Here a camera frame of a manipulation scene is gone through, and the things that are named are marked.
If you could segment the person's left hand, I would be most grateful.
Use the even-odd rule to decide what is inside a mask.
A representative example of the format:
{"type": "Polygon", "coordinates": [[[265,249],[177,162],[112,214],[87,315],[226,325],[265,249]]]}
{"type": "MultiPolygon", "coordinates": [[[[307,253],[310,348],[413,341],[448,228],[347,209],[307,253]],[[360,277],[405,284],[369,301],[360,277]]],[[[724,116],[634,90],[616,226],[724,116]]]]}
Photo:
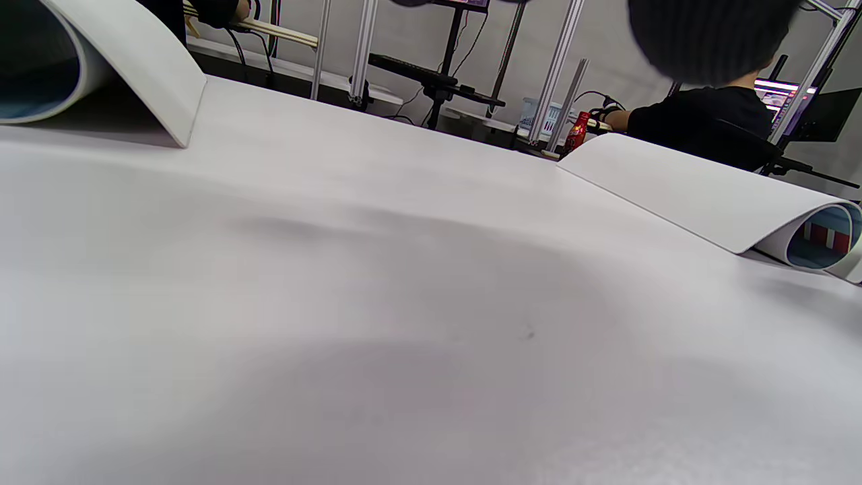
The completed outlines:
{"type": "Polygon", "coordinates": [[[628,1],[634,41],[661,75],[727,85],[772,59],[799,1],[628,1]]]}

